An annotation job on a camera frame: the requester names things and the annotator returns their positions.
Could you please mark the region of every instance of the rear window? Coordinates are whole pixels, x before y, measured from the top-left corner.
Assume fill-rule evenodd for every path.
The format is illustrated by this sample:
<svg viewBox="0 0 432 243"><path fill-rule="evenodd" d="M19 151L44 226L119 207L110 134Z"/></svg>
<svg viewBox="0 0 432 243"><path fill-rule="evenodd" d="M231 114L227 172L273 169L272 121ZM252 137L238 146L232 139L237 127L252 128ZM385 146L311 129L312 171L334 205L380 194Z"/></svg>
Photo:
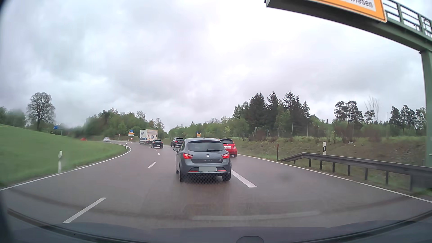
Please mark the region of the rear window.
<svg viewBox="0 0 432 243"><path fill-rule="evenodd" d="M225 148L219 141L191 141L187 144L187 150L193 152L222 151Z"/></svg>
<svg viewBox="0 0 432 243"><path fill-rule="evenodd" d="M221 140L221 142L224 144L234 144L234 141L230 139Z"/></svg>

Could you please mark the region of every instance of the gray hatchback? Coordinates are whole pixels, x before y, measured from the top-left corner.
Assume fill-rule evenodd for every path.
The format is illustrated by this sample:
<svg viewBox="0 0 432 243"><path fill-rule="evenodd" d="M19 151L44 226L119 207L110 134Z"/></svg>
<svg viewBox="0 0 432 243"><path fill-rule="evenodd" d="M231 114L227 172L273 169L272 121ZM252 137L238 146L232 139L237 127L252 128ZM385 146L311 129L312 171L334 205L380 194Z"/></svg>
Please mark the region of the gray hatchback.
<svg viewBox="0 0 432 243"><path fill-rule="evenodd" d="M186 176L222 176L224 181L231 179L231 160L219 139L208 137L186 138L181 147L173 149L176 173L180 182Z"/></svg>

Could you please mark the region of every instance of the car roof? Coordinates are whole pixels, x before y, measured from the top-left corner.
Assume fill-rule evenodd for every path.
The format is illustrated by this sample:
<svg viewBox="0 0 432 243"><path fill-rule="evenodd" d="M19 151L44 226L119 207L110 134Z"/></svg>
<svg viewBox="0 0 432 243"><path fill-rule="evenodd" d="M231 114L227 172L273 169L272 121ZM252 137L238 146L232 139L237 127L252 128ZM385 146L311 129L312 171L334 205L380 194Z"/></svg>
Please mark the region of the car roof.
<svg viewBox="0 0 432 243"><path fill-rule="evenodd" d="M199 140L210 140L210 141L219 141L219 139L217 138L212 138L212 137L191 137L191 138L186 138L184 141L185 142L190 142L190 141L199 141Z"/></svg>

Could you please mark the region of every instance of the green metal gantry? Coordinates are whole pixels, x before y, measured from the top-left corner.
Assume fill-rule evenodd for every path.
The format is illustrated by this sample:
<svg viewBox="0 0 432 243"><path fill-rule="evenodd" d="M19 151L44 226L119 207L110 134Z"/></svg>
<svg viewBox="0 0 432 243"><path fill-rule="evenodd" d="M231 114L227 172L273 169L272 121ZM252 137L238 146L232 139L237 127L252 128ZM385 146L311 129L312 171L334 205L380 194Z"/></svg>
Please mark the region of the green metal gantry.
<svg viewBox="0 0 432 243"><path fill-rule="evenodd" d="M431 20L393 0L384 0L387 22L308 0L264 0L267 7L332 20L386 37L419 51L426 93L426 157L432 167L432 28Z"/></svg>

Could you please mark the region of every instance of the red car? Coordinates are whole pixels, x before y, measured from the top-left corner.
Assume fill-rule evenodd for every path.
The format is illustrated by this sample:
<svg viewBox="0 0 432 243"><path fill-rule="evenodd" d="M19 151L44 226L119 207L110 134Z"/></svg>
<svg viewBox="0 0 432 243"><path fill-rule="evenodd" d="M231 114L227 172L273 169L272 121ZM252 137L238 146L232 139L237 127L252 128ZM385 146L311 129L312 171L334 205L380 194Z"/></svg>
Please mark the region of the red car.
<svg viewBox="0 0 432 243"><path fill-rule="evenodd" d="M229 152L229 155L237 157L237 149L235 148L234 141L230 138L222 138L220 141L223 143L225 150Z"/></svg>

